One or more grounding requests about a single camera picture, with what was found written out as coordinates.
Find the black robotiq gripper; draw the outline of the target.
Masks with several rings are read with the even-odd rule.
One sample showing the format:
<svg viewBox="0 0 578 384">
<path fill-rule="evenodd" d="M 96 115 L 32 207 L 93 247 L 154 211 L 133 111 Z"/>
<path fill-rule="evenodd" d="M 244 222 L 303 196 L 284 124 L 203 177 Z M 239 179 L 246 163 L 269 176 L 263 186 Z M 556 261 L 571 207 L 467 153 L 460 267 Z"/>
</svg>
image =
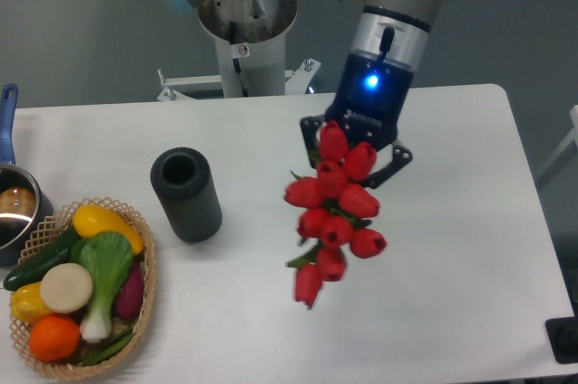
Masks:
<svg viewBox="0 0 578 384">
<path fill-rule="evenodd" d="M 414 73 L 409 70 L 349 54 L 335 99 L 324 116 L 300 119 L 311 168 L 315 168 L 322 159 L 319 134 L 324 119 L 337 122 L 353 145 L 365 141 L 379 151 L 392 143 L 391 161 L 366 179 L 358 181 L 362 187 L 376 190 L 410 164 L 413 161 L 412 152 L 396 138 L 397 120 L 413 77 Z"/>
</svg>

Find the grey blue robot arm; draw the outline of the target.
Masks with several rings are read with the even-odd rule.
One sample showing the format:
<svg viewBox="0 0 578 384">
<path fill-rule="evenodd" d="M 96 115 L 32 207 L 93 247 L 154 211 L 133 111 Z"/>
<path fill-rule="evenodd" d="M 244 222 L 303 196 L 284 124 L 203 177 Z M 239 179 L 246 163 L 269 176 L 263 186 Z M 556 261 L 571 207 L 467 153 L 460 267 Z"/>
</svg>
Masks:
<svg viewBox="0 0 578 384">
<path fill-rule="evenodd" d="M 178 12 L 196 11 L 215 42 L 226 97 L 287 92 L 285 37 L 297 0 L 164 1 Z M 374 189 L 412 159 L 398 140 L 397 120 L 442 0 L 336 1 L 360 2 L 363 11 L 335 99 L 324 114 L 302 120 L 303 141 L 315 161 L 321 128 L 335 121 L 352 145 L 390 147 L 391 162 L 361 182 Z"/>
</svg>

